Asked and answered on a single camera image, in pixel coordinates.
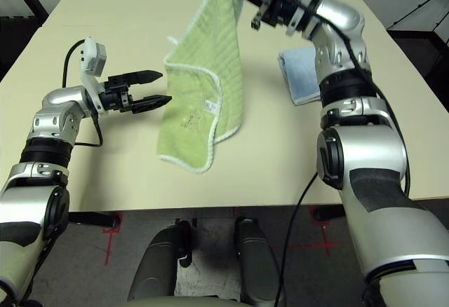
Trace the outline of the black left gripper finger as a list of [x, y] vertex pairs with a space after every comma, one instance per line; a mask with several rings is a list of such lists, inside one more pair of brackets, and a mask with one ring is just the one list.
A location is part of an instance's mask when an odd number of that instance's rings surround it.
[[126, 83], [128, 85], [147, 84], [161, 78], [163, 74], [153, 70], [134, 71], [126, 74]]
[[152, 95], [144, 97], [141, 100], [133, 102], [131, 111], [133, 114], [152, 111], [168, 104], [171, 100], [172, 97], [168, 95]]

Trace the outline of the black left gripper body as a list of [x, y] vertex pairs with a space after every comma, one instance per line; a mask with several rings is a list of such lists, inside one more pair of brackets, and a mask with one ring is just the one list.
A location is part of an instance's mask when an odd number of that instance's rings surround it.
[[104, 110], [131, 111], [133, 97], [128, 94], [128, 88], [134, 83], [133, 75], [109, 76], [103, 83], [104, 91], [99, 94]]

